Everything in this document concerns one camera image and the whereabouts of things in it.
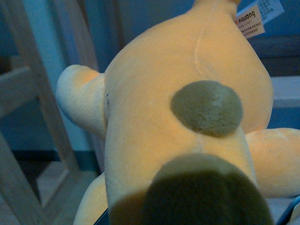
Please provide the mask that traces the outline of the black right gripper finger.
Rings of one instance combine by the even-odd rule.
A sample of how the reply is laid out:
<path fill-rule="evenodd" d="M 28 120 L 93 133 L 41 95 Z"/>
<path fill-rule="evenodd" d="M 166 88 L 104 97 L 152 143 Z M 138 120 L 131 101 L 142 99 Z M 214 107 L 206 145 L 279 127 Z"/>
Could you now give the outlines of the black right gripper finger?
<path fill-rule="evenodd" d="M 294 200 L 286 208 L 282 216 L 278 219 L 278 225 L 287 225 L 290 222 L 296 220 L 300 216 L 300 196 L 294 198 Z"/>

